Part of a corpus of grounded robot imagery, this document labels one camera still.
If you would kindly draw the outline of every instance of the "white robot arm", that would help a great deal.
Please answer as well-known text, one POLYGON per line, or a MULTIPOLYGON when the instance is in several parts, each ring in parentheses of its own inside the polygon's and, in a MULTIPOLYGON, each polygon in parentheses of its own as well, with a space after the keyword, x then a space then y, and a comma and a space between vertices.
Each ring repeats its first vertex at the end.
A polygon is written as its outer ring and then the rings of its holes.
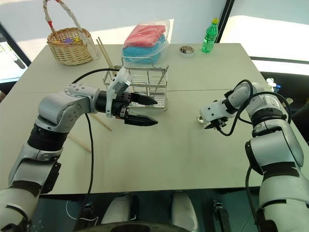
POLYGON ((255 217, 259 230, 308 231, 309 181, 300 169, 304 155, 277 97, 247 80, 225 96, 202 108, 199 120, 210 123, 206 129, 222 132, 228 118, 239 117, 243 109, 248 112, 253 138, 245 144, 245 151, 252 169, 264 177, 255 217))
POLYGON ((84 113, 107 113, 126 124, 151 126, 147 116, 129 115, 130 102, 152 105, 147 96, 125 93, 129 73, 122 68, 107 92, 83 84, 71 84, 63 92, 45 97, 28 141, 9 175, 9 187, 0 191, 0 231, 26 231, 39 195, 50 192, 59 175, 62 146, 76 120, 84 113))

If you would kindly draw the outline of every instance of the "plastic bottle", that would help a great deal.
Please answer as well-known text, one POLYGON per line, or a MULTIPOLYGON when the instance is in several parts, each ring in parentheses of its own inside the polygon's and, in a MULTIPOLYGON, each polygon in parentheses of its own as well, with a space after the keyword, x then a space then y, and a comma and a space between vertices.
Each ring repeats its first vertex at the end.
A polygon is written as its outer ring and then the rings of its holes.
POLYGON ((202 51, 209 53, 213 49, 213 44, 218 35, 218 19, 213 18, 211 21, 211 25, 206 30, 206 35, 204 38, 204 43, 202 46, 202 51))

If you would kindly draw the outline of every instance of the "floor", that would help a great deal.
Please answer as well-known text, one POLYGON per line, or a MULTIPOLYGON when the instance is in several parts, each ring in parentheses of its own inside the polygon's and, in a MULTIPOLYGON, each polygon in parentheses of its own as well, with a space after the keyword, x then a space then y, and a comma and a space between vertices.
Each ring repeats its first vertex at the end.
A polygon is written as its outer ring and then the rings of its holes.
MULTIPOLYGON (((256 232, 246 192, 239 190, 220 194, 212 189, 195 189, 185 191, 195 208, 199 229, 198 232, 220 232, 220 224, 214 219, 213 200, 223 203, 228 210, 232 232, 256 232)), ((173 191, 136 192, 140 201, 140 220, 169 223, 170 197, 173 191)), ((89 202, 95 207, 101 220, 109 203, 119 193, 92 194, 89 202)), ((258 206, 258 196, 253 195, 253 202, 258 206)), ((72 231, 75 220, 66 214, 65 200, 41 198, 32 219, 32 232, 68 232, 72 231)), ((68 202, 68 212, 76 217, 80 209, 78 202, 68 202)))

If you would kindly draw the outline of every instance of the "pink towel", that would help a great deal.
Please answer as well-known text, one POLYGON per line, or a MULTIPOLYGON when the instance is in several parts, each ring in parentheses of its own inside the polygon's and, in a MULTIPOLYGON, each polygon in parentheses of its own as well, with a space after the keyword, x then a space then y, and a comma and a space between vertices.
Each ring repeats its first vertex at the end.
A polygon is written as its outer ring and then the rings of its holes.
POLYGON ((127 37, 124 48, 129 46, 153 47, 164 32, 165 26, 163 25, 138 24, 127 37))

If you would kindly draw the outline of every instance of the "basket handle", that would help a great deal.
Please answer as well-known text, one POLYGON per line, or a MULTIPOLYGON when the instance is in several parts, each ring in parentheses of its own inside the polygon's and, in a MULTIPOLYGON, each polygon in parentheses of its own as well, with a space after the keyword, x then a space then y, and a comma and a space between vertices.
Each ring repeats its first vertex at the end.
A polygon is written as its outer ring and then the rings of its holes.
MULTIPOLYGON (((44 10, 44 13, 45 13, 45 20, 47 21, 52 32, 55 33, 56 30, 53 27, 53 22, 52 22, 49 14, 48 14, 48 11, 47 11, 47 2, 48 1, 49 0, 43 0, 43 10, 44 10)), ((69 9, 69 7, 62 0, 55 0, 55 1, 60 4, 60 6, 63 8, 63 10, 65 10, 68 13, 68 15, 70 16, 70 18, 73 20, 74 24, 76 25, 76 27, 78 29, 79 35, 82 38, 83 44, 87 45, 87 49, 88 49, 88 52, 91 55, 91 57, 93 59, 97 59, 98 57, 96 55, 95 48, 92 45, 91 39, 87 38, 85 36, 85 34, 83 33, 83 30, 81 28, 81 25, 77 22, 77 19, 76 19, 75 15, 73 14, 73 12, 69 9)))

